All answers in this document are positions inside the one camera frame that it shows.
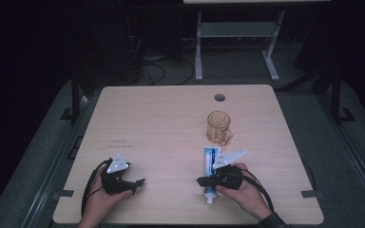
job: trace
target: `finger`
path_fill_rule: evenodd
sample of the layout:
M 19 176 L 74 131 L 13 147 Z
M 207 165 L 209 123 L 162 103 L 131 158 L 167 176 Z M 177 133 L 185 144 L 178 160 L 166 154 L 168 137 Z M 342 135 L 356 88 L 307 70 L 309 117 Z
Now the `finger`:
M 125 200 L 125 199 L 129 198 L 130 196 L 132 196 L 132 194 L 133 194 L 132 190 L 126 190 L 124 192 L 121 192 L 121 193 L 115 195 L 112 198 L 112 200 L 113 200 L 114 203 L 119 202 L 121 200 Z
M 243 176 L 249 177 L 254 181 L 256 180 L 256 177 L 252 175 L 250 171 L 248 171 L 247 165 L 245 165 L 244 163 L 235 163 L 232 165 L 237 166 L 239 169 L 241 169 L 241 173 L 243 174 Z
M 105 164 L 99 168 L 99 170 L 96 173 L 96 176 L 94 177 L 93 183 L 91 184 L 90 191 L 94 191 L 94 189 L 97 189 L 97 188 L 103 186 L 102 173 L 106 169 L 106 167 L 107 167 L 107 165 Z
M 226 197 L 229 197 L 229 198 L 233 198 L 233 196 L 237 192 L 236 190 L 226 188 L 226 187 L 223 187 L 223 186 L 220 186 L 220 185 L 216 186 L 216 191 L 218 191 L 219 193 L 224 194 Z

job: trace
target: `sleeve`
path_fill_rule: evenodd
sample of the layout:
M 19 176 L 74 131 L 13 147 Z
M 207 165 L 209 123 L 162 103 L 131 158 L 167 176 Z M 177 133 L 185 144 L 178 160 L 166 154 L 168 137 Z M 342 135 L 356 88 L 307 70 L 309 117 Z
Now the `sleeve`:
M 288 228 L 289 226 L 278 216 L 276 212 L 264 218 L 257 224 L 259 228 Z

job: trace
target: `person's right hand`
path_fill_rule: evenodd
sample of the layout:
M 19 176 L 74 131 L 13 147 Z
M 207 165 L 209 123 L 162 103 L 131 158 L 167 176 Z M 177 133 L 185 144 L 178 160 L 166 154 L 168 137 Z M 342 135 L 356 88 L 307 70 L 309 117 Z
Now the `person's right hand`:
M 243 163 L 232 165 L 235 165 L 242 170 L 248 170 L 247 166 Z M 243 176 L 247 176 L 254 181 L 256 180 L 249 172 L 241 171 L 241 173 Z M 216 186 L 216 190 L 234 200 L 243 211 L 249 213 L 258 221 L 267 218 L 273 213 L 263 199 L 260 191 L 253 184 L 245 180 L 238 190 L 229 189 L 220 185 Z

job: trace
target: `table top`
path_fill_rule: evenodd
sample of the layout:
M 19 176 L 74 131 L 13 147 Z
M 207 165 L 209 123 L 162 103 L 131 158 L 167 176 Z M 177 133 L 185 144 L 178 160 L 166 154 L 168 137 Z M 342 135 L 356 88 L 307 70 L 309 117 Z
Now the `table top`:
M 223 94 L 225 100 L 215 100 Z M 116 205 L 105 222 L 119 224 L 255 224 L 231 199 L 218 194 L 206 204 L 196 178 L 204 175 L 207 116 L 231 118 L 233 138 L 221 152 L 241 149 L 246 163 L 288 224 L 320 224 L 316 198 L 274 90 L 268 85 L 106 87 L 95 107 L 54 213 L 58 223 L 77 223 L 82 195 L 94 168 L 121 153 L 131 162 L 123 179 L 146 178 L 131 198 Z

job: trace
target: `hand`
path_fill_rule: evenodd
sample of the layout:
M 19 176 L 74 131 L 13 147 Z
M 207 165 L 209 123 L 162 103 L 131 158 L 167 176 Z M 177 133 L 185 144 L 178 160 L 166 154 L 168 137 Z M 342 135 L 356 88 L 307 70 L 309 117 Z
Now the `hand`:
M 85 212 L 83 213 L 83 217 L 78 225 L 79 228 L 97 227 L 101 220 L 105 218 L 106 214 L 117 202 L 132 195 L 131 190 L 124 191 L 114 196 L 110 196 L 106 193 L 101 179 L 103 170 L 105 170 L 106 167 L 107 165 L 100 167 L 96 177 L 93 180 L 93 183 L 91 184 L 89 194 L 92 194 L 97 189 L 100 190 L 93 193 L 87 199 Z
M 236 165 L 240 169 L 248 170 L 247 166 L 243 163 L 233 165 Z M 241 173 L 243 176 L 247 176 L 254 181 L 256 180 L 256 178 L 248 172 L 242 171 Z M 253 184 L 245 180 L 238 190 L 229 189 L 220 185 L 216 186 L 216 190 L 234 200 L 243 211 L 249 213 L 258 221 L 261 221 L 272 214 L 271 209 L 269 209 L 260 191 Z

